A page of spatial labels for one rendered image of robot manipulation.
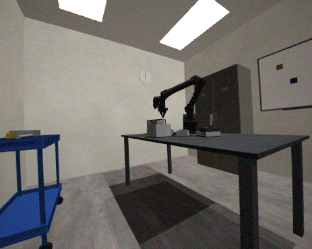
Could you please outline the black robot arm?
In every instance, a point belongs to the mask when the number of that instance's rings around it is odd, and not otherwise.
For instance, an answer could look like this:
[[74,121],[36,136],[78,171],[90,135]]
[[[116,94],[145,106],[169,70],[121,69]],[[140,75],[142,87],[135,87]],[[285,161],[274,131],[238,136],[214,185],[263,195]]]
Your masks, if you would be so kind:
[[[194,79],[195,78],[195,79]],[[185,112],[187,112],[185,115],[185,118],[190,120],[190,121],[193,121],[195,119],[195,116],[193,115],[193,110],[194,110],[194,105],[195,105],[195,102],[198,98],[198,95],[202,89],[202,87],[204,86],[204,84],[206,84],[206,82],[201,79],[199,76],[197,75],[194,75],[191,79],[183,82],[183,83],[180,83],[179,85],[176,85],[170,89],[167,89],[167,90],[164,90],[164,91],[161,91],[160,95],[161,96],[155,96],[154,99],[153,99],[153,107],[154,109],[159,109],[159,108],[164,108],[164,103],[165,103],[165,100],[171,96],[172,94],[180,91],[180,90],[183,90],[185,89],[186,87],[189,87],[190,85],[197,85],[196,86],[196,89],[191,97],[191,100],[190,102],[186,105],[185,107]]]

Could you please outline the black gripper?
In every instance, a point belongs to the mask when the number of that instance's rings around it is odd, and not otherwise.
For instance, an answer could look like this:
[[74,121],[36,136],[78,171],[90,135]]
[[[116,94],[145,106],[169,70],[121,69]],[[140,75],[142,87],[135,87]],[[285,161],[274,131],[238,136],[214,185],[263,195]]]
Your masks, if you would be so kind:
[[[164,115],[166,114],[166,111],[168,108],[165,108],[165,103],[164,103],[164,108],[159,108],[158,111],[160,112],[161,116],[164,118]],[[162,114],[163,113],[163,114]]]

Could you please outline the white block with round holes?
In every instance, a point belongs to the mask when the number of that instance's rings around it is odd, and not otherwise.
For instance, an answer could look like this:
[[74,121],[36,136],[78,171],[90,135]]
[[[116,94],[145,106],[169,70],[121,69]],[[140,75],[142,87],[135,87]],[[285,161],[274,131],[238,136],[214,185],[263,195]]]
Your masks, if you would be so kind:
[[189,136],[189,130],[187,129],[179,129],[176,131],[177,137],[188,137]]
[[148,125],[149,137],[169,137],[173,135],[174,130],[171,129],[171,124],[164,124],[163,120],[151,121]]

